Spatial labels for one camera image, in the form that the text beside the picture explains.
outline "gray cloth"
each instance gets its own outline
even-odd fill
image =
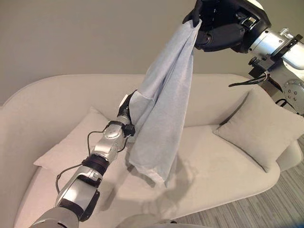
[[[181,139],[200,24],[179,27],[130,100],[136,140],[129,162],[156,183],[166,182]]]

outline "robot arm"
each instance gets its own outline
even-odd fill
[[[99,199],[97,190],[108,166],[121,151],[129,136],[135,134],[131,122],[129,102],[132,94],[120,106],[117,119],[110,121],[103,137],[90,156],[59,192],[55,207],[45,212],[31,228],[78,228],[80,221],[90,218]]]
[[[250,52],[255,57],[250,75],[263,73],[300,114],[304,115],[304,44],[301,35],[293,36],[284,28],[271,30],[263,7],[256,0],[197,0],[184,22],[203,23],[195,47],[218,51],[231,48],[238,53]]]

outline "striped carpet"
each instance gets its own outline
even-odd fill
[[[303,136],[299,144],[304,151]],[[282,172],[278,183],[264,193],[176,221],[212,228],[300,227],[304,225],[304,162]]]

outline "white sofa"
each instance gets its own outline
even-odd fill
[[[59,143],[90,106],[114,119],[125,94],[143,75],[55,76],[28,85],[0,111],[1,227],[28,227],[54,205],[55,176],[33,162]],[[246,153],[214,135],[257,85],[228,88],[236,75],[194,75],[173,185],[153,186],[133,169],[108,200],[108,208],[80,227],[134,227],[174,219],[259,194],[277,182],[280,171],[302,160],[297,141],[269,173]]]

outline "throw pillow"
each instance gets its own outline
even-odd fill
[[[253,89],[241,108],[214,133],[243,149],[266,172],[288,145],[304,134],[304,119]]]

